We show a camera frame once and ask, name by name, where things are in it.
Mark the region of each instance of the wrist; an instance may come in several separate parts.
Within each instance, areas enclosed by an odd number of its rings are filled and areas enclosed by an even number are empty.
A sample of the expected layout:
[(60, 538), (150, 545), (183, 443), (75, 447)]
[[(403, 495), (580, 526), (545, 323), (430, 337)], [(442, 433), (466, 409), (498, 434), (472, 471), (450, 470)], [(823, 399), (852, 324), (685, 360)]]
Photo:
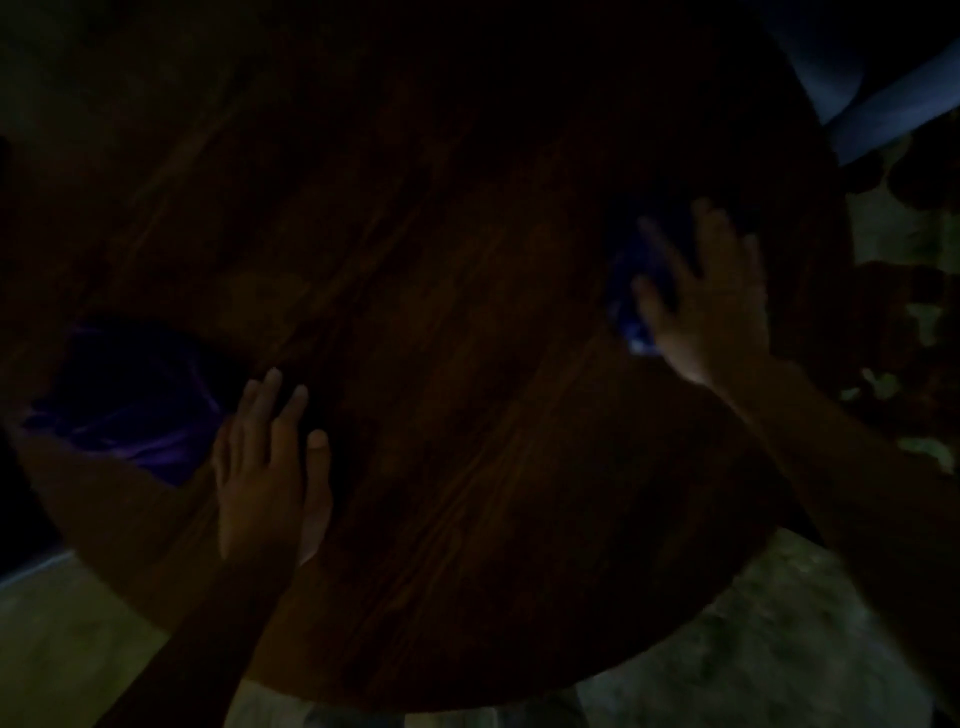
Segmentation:
[(244, 581), (260, 594), (280, 596), (293, 582), (297, 550), (286, 544), (237, 549), (224, 559), (221, 579)]
[(786, 365), (768, 352), (757, 352), (739, 360), (737, 366), (711, 379), (710, 389), (735, 410), (752, 408), (756, 393)]

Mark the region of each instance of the blue fabric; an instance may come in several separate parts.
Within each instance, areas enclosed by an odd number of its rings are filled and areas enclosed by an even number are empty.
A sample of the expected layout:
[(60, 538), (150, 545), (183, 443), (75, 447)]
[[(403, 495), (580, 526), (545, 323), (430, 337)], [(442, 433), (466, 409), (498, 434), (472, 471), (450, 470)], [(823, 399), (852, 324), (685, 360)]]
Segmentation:
[(24, 426), (179, 486), (205, 461), (246, 379), (229, 360), (161, 325), (90, 321), (73, 331), (50, 394)]

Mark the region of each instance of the round wooden table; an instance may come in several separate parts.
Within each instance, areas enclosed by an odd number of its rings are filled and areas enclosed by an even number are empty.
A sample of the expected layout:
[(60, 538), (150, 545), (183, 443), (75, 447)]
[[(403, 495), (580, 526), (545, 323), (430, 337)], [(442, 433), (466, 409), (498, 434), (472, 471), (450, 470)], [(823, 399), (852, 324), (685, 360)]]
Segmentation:
[[(839, 176), (737, 7), (343, 5), (171, 3), (57, 66), (9, 134), (5, 412), (89, 313), (277, 364), (340, 497), (250, 676), (376, 710), (560, 688), (696, 615), (788, 499), (719, 401), (611, 331), (607, 204), (667, 181), (752, 210), (775, 348), (829, 388)], [(176, 627), (217, 567), (209, 469), (170, 490), (18, 446), (67, 542)]]

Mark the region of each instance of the blue cloth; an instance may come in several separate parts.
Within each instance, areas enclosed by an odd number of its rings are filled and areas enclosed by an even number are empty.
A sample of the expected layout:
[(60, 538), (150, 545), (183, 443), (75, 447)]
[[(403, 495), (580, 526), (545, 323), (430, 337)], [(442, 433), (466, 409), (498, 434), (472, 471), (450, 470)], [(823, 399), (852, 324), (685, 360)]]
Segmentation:
[[(749, 227), (742, 212), (735, 206), (726, 207), (737, 231), (745, 234)], [(607, 315), (627, 340), (631, 353), (656, 356), (660, 351), (653, 334), (636, 311), (633, 280), (640, 275), (650, 280), (671, 311), (677, 310), (677, 284), (660, 249), (640, 231), (637, 223), (641, 217), (649, 217), (660, 226), (694, 274), (701, 275), (701, 267), (688, 197), (655, 193), (622, 197), (611, 205), (604, 231), (604, 249), (610, 263), (604, 294)]]
[(50, 394), (24, 427), (179, 486), (205, 461), (246, 379), (233, 362), (159, 324), (90, 321), (73, 331)]

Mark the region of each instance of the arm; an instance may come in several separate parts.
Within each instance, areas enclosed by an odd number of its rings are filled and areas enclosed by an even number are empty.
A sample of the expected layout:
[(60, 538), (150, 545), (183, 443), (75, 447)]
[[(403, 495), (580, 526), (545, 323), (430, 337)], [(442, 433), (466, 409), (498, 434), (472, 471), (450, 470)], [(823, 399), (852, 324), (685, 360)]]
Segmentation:
[(670, 260), (676, 313), (648, 281), (635, 286), (664, 358), (712, 389), (764, 444), (857, 587), (942, 703), (960, 697), (960, 492), (900, 452), (768, 352), (754, 239), (722, 210), (694, 205), (704, 276), (656, 228)]
[(280, 382), (280, 372), (271, 370), (263, 384), (249, 383), (236, 418), (217, 436), (224, 564), (210, 591), (100, 719), (100, 728), (223, 725), (298, 558), (302, 563), (316, 554), (330, 517), (329, 449), (322, 432), (310, 434), (304, 497), (297, 424), (306, 389), (298, 387), (271, 424)]

